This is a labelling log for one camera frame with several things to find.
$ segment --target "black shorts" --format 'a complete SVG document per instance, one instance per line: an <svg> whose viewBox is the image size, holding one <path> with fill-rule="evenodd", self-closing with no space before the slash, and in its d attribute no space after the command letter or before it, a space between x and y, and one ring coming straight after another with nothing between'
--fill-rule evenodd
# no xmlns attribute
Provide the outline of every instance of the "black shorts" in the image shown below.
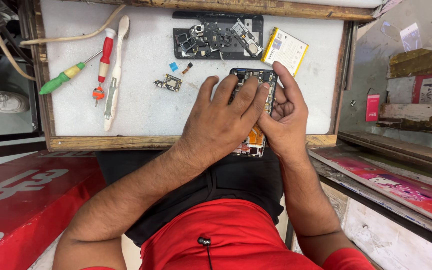
<svg viewBox="0 0 432 270"><path fill-rule="evenodd" d="M107 185L139 169L161 150L97 151ZM189 208L210 200L241 199L263 208L278 224L283 181L279 160L270 148L261 158L225 156L188 183L166 194L144 212L125 235L138 247Z"/></svg>

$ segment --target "red screwdriver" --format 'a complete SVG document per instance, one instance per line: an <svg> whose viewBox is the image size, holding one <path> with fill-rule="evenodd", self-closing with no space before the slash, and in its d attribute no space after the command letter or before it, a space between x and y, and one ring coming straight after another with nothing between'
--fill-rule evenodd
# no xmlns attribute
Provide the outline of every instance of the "red screwdriver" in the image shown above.
<svg viewBox="0 0 432 270"><path fill-rule="evenodd" d="M104 39L103 56L101 56L101 59L99 60L99 72L97 78L99 86L93 90L93 99L96 100L95 107L98 105L98 101L104 98L104 91L103 88L101 88L101 84L104 83L106 74L108 73L108 69L110 67L110 56L111 51L113 51L113 40L116 36L116 31L111 28L105 28L104 31L106 32L106 38Z"/></svg>

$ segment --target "white brush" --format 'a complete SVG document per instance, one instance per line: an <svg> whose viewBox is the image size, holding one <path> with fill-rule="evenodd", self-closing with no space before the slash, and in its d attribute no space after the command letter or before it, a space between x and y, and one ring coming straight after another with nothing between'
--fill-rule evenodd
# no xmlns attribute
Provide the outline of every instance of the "white brush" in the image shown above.
<svg viewBox="0 0 432 270"><path fill-rule="evenodd" d="M123 40L128 38L129 34L129 17L124 15L119 21L117 29L117 47L116 47L116 62L111 73L111 85L107 93L106 106L104 109L104 130L109 131L113 123L116 104L118 101L118 85L121 81L121 46Z"/></svg>

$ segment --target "person's left hand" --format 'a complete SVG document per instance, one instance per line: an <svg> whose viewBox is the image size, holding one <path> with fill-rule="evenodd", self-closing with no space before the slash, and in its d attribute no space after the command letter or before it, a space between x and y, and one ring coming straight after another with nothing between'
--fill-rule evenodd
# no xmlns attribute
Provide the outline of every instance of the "person's left hand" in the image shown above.
<svg viewBox="0 0 432 270"><path fill-rule="evenodd" d="M182 154L186 162L202 170L230 154L243 142L261 115L268 97L269 84L262 83L258 88L258 79L251 77L228 105L238 83L237 76L231 74L219 83L211 100L213 87L218 81L219 77L211 76L201 85L183 134L172 147Z"/></svg>

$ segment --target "white sneaker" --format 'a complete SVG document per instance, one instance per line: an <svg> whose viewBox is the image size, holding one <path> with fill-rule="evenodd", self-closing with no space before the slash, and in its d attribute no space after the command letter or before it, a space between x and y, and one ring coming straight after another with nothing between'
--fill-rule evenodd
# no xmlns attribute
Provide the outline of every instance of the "white sneaker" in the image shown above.
<svg viewBox="0 0 432 270"><path fill-rule="evenodd" d="M0 113L17 114L29 109L26 96L13 92L0 91Z"/></svg>

